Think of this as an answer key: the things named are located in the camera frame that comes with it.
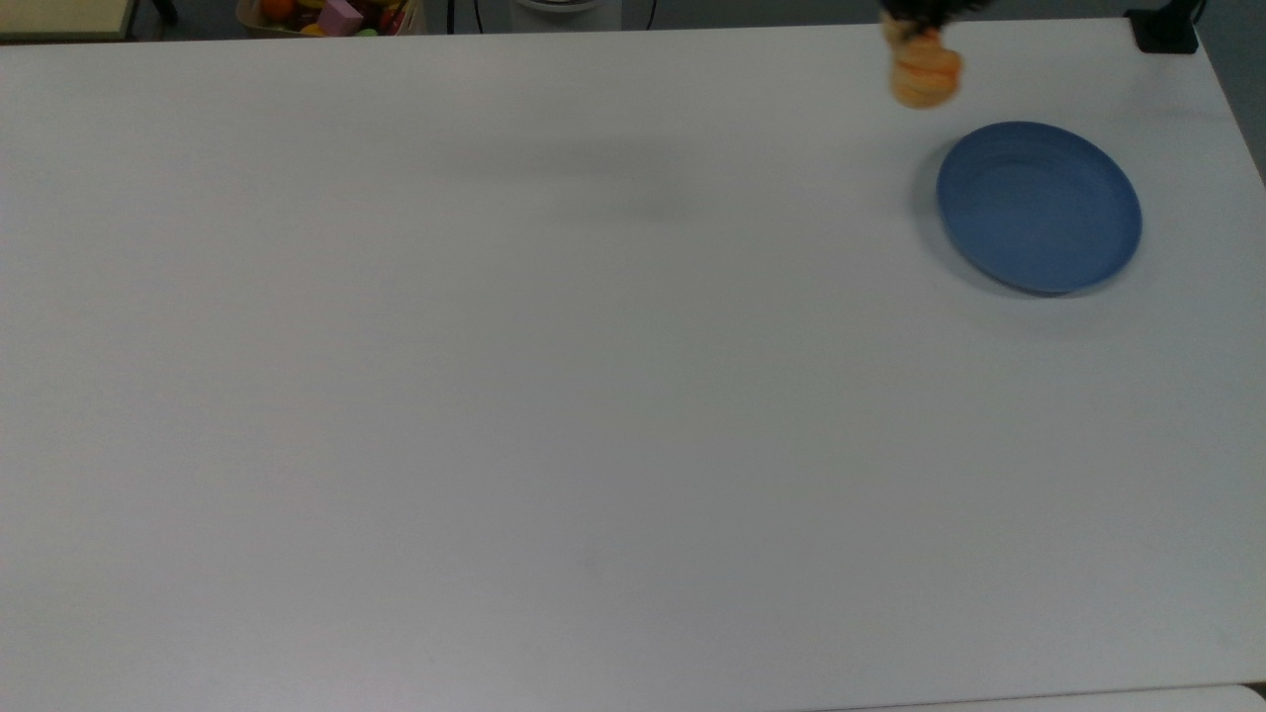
gray floor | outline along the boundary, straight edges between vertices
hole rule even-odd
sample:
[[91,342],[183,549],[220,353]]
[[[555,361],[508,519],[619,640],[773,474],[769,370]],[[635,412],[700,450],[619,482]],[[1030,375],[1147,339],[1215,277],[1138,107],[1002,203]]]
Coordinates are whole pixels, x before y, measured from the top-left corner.
[[[487,32],[504,32],[510,0],[481,0]],[[180,23],[162,32],[165,41],[238,39],[246,32],[235,16],[237,0],[175,0]],[[475,32],[472,0],[457,0],[457,30]],[[1163,0],[995,0],[979,19],[1119,18],[1128,8],[1156,8]],[[651,0],[624,0],[625,29],[646,27]],[[870,23],[875,0],[660,0],[656,29]],[[428,0],[432,28],[444,27],[444,3]],[[141,0],[138,35],[156,27],[148,0]],[[1241,130],[1266,176],[1266,0],[1209,0],[1200,34],[1239,120]]]

white table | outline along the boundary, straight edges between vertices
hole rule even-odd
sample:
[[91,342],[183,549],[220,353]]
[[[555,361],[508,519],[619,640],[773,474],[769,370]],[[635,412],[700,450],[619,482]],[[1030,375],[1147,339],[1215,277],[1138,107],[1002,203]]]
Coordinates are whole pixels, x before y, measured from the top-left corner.
[[[1266,678],[1266,196],[1204,54],[971,24],[0,48],[6,711],[794,711]],[[946,148],[1142,248],[1028,299]]]
[[924,704],[896,712],[1262,712],[1263,708],[1262,698],[1247,688],[1205,687]]

